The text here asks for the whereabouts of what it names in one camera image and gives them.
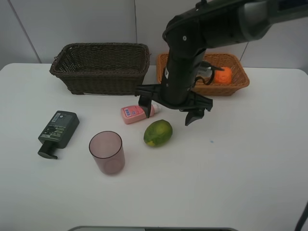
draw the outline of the dark brown wicker basket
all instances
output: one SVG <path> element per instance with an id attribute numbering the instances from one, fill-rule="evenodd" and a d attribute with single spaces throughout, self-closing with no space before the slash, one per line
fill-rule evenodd
<path id="1" fill-rule="evenodd" d="M 73 43 L 55 58 L 50 73 L 72 94 L 131 95 L 148 71 L 149 49 L 133 43 Z"/>

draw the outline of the robotic arm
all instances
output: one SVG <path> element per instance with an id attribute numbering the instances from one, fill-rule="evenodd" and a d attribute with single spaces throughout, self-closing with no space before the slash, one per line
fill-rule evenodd
<path id="1" fill-rule="evenodd" d="M 152 100 L 188 112 L 185 125 L 210 111 L 213 100 L 191 89 L 207 48 L 261 39 L 279 22 L 308 16 L 308 0 L 202 0 L 175 16 L 163 32 L 170 50 L 161 84 L 140 85 L 139 106 L 150 116 Z"/>

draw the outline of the wall seam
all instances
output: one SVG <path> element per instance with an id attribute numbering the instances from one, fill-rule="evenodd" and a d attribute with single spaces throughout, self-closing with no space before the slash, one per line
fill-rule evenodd
<path id="1" fill-rule="evenodd" d="M 136 15 L 136 0 L 134 0 L 134 7 L 135 7 L 135 30 L 136 30 L 136 43 L 138 43 L 138 37 L 137 37 L 137 15 Z"/>
<path id="2" fill-rule="evenodd" d="M 19 25 L 20 25 L 20 27 L 21 27 L 21 29 L 23 30 L 23 32 L 24 32 L 24 34 L 25 34 L 25 36 L 26 36 L 26 38 L 27 38 L 27 40 L 28 40 L 28 42 L 29 42 L 29 44 L 30 44 L 30 46 L 31 46 L 31 48 L 32 48 L 32 50 L 33 50 L 33 52 L 34 52 L 34 54 L 35 54 L 35 56 L 37 57 L 39 63 L 41 64 L 42 61 L 40 60 L 39 55 L 38 55 L 37 51 L 35 50 L 35 48 L 34 48 L 34 46 L 33 46 L 33 43 L 32 43 L 32 41 L 30 40 L 30 37 L 28 36 L 28 34 L 27 34 L 27 32 L 26 32 L 26 29 L 24 28 L 24 25 L 23 25 L 22 22 L 20 21 L 20 18 L 19 18 L 18 14 L 17 14 L 17 12 L 16 12 L 16 10 L 15 10 L 15 8 L 13 7 L 13 5 L 12 5 L 12 3 L 11 3 L 11 0 L 7 0 L 7 2 L 8 2 L 8 4 L 9 4 L 11 10 L 13 11 L 13 13 L 14 13 L 14 15 L 15 15 L 15 17 L 16 17 L 16 19 L 17 19 L 17 21 L 18 21 L 18 23 L 19 23 Z"/>

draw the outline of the wicker basket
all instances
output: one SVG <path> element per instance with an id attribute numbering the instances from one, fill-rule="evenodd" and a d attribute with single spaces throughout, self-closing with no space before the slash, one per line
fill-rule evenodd
<path id="1" fill-rule="evenodd" d="M 148 71 L 149 49 L 132 43 L 73 43 L 55 58 L 50 73 L 72 94 L 131 95 Z"/>
<path id="2" fill-rule="evenodd" d="M 163 71 L 167 64 L 168 54 L 158 55 L 157 65 L 156 65 L 156 75 L 157 80 L 161 83 Z M 195 92 L 201 95 L 210 96 L 230 96 L 234 94 L 237 90 L 245 88 L 249 85 L 249 79 L 236 56 L 232 54 L 225 53 L 212 53 L 206 54 L 204 60 L 211 63 L 214 66 L 224 67 L 227 66 L 232 69 L 232 83 L 231 84 L 216 84 L 204 85 L 201 80 L 197 81 Z"/>

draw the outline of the white wall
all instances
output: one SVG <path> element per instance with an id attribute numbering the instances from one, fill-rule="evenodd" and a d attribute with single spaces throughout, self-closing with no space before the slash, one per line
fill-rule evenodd
<path id="1" fill-rule="evenodd" d="M 298 68 L 308 73 L 308 18 L 273 25 L 265 37 L 250 42 L 246 67 Z"/>
<path id="2" fill-rule="evenodd" d="M 9 3 L 0 0 L 0 70 L 10 63 L 38 63 Z"/>
<path id="3" fill-rule="evenodd" d="M 136 42 L 134 0 L 11 0 L 43 63 L 74 42 Z"/>
<path id="4" fill-rule="evenodd" d="M 162 33 L 169 20 L 199 0 L 0 0 L 0 69 L 39 62 L 9 1 L 43 63 L 73 42 L 138 42 L 149 46 L 155 64 L 157 55 L 168 51 Z M 308 18 L 286 22 L 274 25 L 262 40 L 207 52 L 233 53 L 247 67 L 308 73 L 307 28 Z"/>

